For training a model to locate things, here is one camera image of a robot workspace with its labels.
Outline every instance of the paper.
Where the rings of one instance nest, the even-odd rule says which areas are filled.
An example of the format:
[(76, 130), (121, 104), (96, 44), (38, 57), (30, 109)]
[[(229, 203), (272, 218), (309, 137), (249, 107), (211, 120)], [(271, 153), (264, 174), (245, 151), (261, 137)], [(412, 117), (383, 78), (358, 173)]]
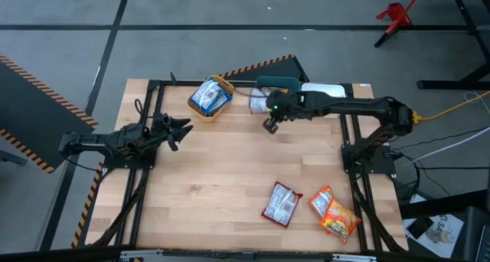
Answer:
[[(422, 198), (419, 195), (415, 195), (410, 203), (412, 204), (425, 200), (425, 198)], [(430, 226), (429, 230), (420, 235), (418, 239), (415, 239), (415, 237), (407, 230), (407, 228), (411, 226), (411, 224), (415, 222), (415, 220), (416, 219), (403, 220), (405, 235), (408, 236), (408, 238), (414, 239), (416, 242), (423, 245), (426, 249), (432, 251), (434, 254), (437, 254), (438, 256), (444, 258), (450, 258), (452, 251), (454, 250), (454, 246), (456, 245), (456, 239), (459, 236), (459, 232), (461, 231), (463, 222), (452, 215), (439, 215), (430, 217), (430, 220), (432, 220), (434, 224)], [(430, 240), (430, 234), (434, 231), (447, 231), (451, 234), (451, 237), (453, 237), (454, 240), (452, 240), (451, 243), (443, 243), (441, 241), (434, 242)]]

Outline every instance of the red tripod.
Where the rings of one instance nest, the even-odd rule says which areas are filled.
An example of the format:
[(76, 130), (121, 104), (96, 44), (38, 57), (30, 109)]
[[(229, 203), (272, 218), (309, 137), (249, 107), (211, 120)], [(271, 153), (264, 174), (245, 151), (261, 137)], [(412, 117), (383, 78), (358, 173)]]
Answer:
[(403, 6), (399, 2), (391, 3), (388, 5), (388, 10), (376, 16), (376, 19), (381, 19), (384, 16), (389, 15), (393, 22), (387, 30), (384, 31), (381, 38), (377, 40), (374, 47), (380, 47), (392, 34), (397, 33), (399, 25), (412, 25), (412, 21), (408, 18), (407, 13), (415, 1), (416, 0), (412, 0), (407, 6), (407, 9), (403, 9)]

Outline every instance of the wooden tabletop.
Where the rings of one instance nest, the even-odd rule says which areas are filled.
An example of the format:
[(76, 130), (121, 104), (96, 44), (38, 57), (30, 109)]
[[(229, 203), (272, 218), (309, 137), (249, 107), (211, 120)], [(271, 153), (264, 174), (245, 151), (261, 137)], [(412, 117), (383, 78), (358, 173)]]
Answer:
[[(145, 99), (148, 80), (128, 80), (116, 129), (139, 119), (133, 102)], [(356, 97), (372, 97), (371, 86), (353, 84)], [(267, 115), (251, 115), (248, 97), (235, 95), (214, 123), (205, 123), (188, 108), (195, 87), (166, 87), (162, 112), (191, 118), (193, 130), (172, 152), (158, 148), (149, 174), (137, 247), (205, 250), (358, 252), (357, 231), (344, 245), (328, 236), (308, 200), (330, 185), (343, 205), (352, 209), (351, 188), (344, 173), (337, 115), (280, 123), (270, 135), (262, 122)], [(363, 136), (379, 126), (372, 117), (359, 117)], [(350, 127), (351, 141), (354, 142)], [(128, 170), (108, 174), (99, 187), (86, 244), (97, 240), (119, 213)], [(379, 219), (407, 249), (393, 182), (385, 175), (370, 175)], [(275, 181), (304, 197), (282, 228), (260, 216)], [(123, 242), (128, 242), (132, 215)], [(368, 246), (371, 227), (364, 215)]]

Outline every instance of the gray floor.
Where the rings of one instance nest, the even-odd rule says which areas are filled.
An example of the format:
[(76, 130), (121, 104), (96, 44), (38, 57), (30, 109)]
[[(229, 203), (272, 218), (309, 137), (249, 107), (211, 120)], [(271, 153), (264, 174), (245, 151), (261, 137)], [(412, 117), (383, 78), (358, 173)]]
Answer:
[[(380, 25), (374, 16), (390, 2), (409, 0), (129, 0), (125, 25), (285, 24)], [(479, 0), (464, 0), (479, 25), (488, 12)], [(119, 0), (0, 0), (4, 24), (112, 24)], [(419, 0), (410, 12), (419, 25), (464, 23), (453, 0)], [(77, 106), (84, 107), (108, 38), (108, 31), (0, 31), (0, 52), (16, 61)], [(373, 48), (376, 31), (120, 31), (103, 80), (93, 117), (99, 133), (113, 130), (126, 79), (198, 79), (210, 74), (295, 54), (314, 82), (369, 83), (377, 97), (402, 100), (424, 116), (464, 101), (463, 92), (418, 90), (420, 79), (457, 80), (484, 58), (474, 37), (462, 32), (405, 31), (381, 49)], [(416, 126), (394, 146), (419, 142), (488, 125), (482, 103), (470, 104), (439, 120)], [(445, 142), (407, 149), (420, 156)], [(16, 152), (5, 141), (0, 148)], [(100, 157), (82, 155), (80, 163), (95, 166)], [(489, 164), (488, 135), (464, 146), (424, 159), (425, 166)], [(399, 161), (398, 179), (415, 175)], [(37, 249), (62, 168), (45, 175), (32, 163), (0, 164), (0, 253)], [(430, 171), (450, 194), (486, 187), (487, 172)], [(92, 172), (78, 169), (68, 195), (54, 248), (70, 246)], [(422, 176), (420, 191), (445, 195)]]

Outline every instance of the snack bag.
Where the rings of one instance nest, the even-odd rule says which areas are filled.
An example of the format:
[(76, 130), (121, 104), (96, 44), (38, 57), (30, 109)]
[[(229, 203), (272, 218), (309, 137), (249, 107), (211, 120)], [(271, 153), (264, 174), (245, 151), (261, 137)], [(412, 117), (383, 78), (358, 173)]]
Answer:
[(334, 192), (332, 191), (332, 188), (330, 185), (327, 185), (309, 200), (309, 204), (322, 219), (325, 217), (325, 213), (327, 212), (327, 208), (330, 205), (333, 196)]
[(287, 228), (291, 221), (292, 213), (302, 196), (303, 194), (298, 194), (282, 183), (276, 182), (274, 183), (273, 195), (270, 197), (269, 205), (262, 211), (261, 215)]
[(347, 244), (347, 237), (360, 222), (361, 219), (354, 212), (345, 208), (335, 197), (332, 197), (327, 213), (320, 224), (327, 231), (337, 235), (344, 244)]

